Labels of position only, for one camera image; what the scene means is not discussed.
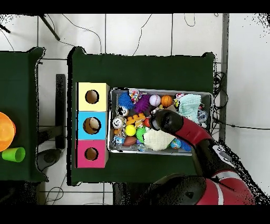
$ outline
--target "green cup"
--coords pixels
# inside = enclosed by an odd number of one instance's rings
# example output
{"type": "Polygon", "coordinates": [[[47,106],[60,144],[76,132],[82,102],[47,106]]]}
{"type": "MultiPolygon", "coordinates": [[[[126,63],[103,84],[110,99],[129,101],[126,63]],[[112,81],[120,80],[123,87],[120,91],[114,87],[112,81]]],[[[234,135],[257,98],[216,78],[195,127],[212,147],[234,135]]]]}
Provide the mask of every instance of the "green cup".
{"type": "Polygon", "coordinates": [[[25,157],[25,149],[22,147],[18,148],[7,148],[2,151],[2,158],[4,160],[12,161],[12,162],[21,162],[25,157]]]}

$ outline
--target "dark green table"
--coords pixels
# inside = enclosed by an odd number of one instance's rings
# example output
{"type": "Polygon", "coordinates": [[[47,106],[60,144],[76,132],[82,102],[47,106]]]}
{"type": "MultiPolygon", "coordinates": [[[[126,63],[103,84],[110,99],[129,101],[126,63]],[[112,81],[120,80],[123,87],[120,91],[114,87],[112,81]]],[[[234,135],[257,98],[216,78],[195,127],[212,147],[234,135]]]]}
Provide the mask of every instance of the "dark green table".
{"type": "Polygon", "coordinates": [[[36,64],[44,48],[27,52],[0,52],[0,111],[16,125],[16,135],[10,147],[25,148],[25,159],[9,162],[0,155],[0,180],[46,181],[36,168],[37,91],[36,64]]]}
{"type": "Polygon", "coordinates": [[[112,87],[213,93],[214,58],[190,56],[92,55],[74,47],[67,58],[68,184],[78,182],[153,183],[171,173],[196,174],[191,156],[110,153],[104,169],[75,168],[76,82],[105,82],[112,87]]]}

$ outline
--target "shape sorter box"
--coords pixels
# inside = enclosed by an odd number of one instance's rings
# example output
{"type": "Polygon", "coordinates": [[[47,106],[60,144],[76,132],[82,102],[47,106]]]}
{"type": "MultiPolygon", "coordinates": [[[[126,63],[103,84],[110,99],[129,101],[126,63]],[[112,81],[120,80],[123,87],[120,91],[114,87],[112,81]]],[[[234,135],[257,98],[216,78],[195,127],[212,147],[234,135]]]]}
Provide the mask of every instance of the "shape sorter box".
{"type": "Polygon", "coordinates": [[[79,111],[78,115],[78,140],[106,140],[107,138],[107,112],[89,112],[89,111],[79,111]],[[95,118],[98,120],[101,126],[99,130],[94,134],[88,134],[83,129],[84,121],[87,118],[95,118]]]}
{"type": "Polygon", "coordinates": [[[106,83],[79,82],[79,111],[107,111],[110,87],[106,83]],[[96,101],[88,102],[88,96],[95,95],[96,101]]]}
{"type": "Polygon", "coordinates": [[[78,140],[77,160],[78,168],[104,168],[109,153],[106,149],[106,140],[78,140]],[[94,160],[86,158],[86,151],[93,148],[97,155],[94,160]]]}

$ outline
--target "orange basketball toy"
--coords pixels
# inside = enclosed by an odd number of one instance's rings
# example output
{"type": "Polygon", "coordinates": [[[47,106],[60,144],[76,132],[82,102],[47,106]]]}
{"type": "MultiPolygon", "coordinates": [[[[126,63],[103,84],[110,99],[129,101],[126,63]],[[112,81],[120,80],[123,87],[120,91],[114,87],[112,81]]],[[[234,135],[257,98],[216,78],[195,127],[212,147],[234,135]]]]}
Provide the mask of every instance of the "orange basketball toy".
{"type": "Polygon", "coordinates": [[[163,97],[161,97],[161,104],[164,106],[164,107],[169,107],[172,105],[172,97],[169,96],[169,95],[165,95],[163,97]]]}
{"type": "Polygon", "coordinates": [[[11,145],[15,133],[16,127],[12,120],[0,112],[0,152],[11,145]]]}

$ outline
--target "pink ball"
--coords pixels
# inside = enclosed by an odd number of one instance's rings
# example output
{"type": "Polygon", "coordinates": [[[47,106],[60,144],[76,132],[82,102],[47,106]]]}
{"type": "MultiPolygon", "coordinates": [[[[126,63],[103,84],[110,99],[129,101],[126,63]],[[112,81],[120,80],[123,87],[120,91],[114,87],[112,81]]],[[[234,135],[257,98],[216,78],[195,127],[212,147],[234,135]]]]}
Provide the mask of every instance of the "pink ball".
{"type": "Polygon", "coordinates": [[[157,107],[158,105],[160,105],[161,102],[160,96],[152,95],[149,99],[149,102],[152,106],[157,107]]]}

